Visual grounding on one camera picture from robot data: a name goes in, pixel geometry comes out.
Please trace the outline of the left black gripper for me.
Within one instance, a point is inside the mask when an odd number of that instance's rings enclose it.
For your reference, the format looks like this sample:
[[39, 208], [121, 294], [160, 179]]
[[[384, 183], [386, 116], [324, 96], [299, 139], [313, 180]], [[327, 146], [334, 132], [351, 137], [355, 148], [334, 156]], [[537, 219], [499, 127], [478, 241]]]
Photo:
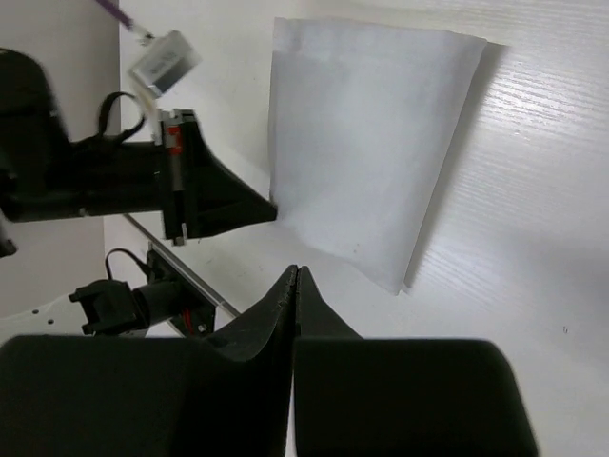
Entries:
[[192, 110], [165, 111], [159, 133], [143, 123], [108, 133], [110, 94], [90, 137], [69, 138], [42, 66], [1, 51], [1, 211], [14, 223], [159, 210], [174, 244], [272, 222], [277, 208], [210, 150]]

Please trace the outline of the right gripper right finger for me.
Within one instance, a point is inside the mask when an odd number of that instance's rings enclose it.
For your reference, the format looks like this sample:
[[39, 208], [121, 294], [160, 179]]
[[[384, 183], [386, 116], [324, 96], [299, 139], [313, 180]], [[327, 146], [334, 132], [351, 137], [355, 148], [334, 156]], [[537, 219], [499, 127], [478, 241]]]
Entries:
[[513, 370], [497, 346], [451, 338], [365, 339], [295, 287], [294, 434], [300, 456], [534, 456]]

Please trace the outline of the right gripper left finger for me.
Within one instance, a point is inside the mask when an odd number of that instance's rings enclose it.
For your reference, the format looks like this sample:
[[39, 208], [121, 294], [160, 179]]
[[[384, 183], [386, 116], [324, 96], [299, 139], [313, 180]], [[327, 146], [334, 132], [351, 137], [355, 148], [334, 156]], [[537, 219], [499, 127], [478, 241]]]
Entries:
[[297, 276], [203, 339], [8, 340], [2, 454], [284, 455]]

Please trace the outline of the white skirt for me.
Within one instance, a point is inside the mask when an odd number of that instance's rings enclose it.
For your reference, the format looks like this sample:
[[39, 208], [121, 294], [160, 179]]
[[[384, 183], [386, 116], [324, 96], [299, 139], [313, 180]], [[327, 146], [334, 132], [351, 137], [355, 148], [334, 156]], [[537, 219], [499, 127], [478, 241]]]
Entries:
[[399, 293], [485, 47], [452, 31], [276, 19], [268, 147], [279, 223]]

